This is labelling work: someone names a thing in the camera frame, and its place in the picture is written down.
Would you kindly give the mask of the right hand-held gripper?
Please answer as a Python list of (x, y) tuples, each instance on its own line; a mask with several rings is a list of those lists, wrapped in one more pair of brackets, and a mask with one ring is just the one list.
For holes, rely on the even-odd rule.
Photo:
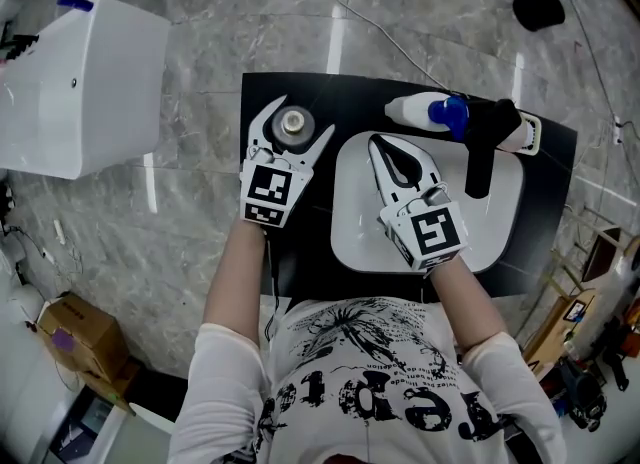
[(379, 219), (411, 272), (431, 272), (467, 246), (459, 204), (452, 201), (433, 158), (390, 134), (374, 134), (368, 152), (386, 207)]

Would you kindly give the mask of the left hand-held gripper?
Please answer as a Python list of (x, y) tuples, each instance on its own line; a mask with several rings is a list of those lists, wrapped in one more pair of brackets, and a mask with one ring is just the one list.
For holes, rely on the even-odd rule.
[(334, 134), (330, 125), (304, 153), (274, 153), (264, 126), (286, 101), (282, 95), (251, 121), (247, 156), (240, 172), (240, 216), (262, 226), (283, 228), (313, 177), (313, 167)]

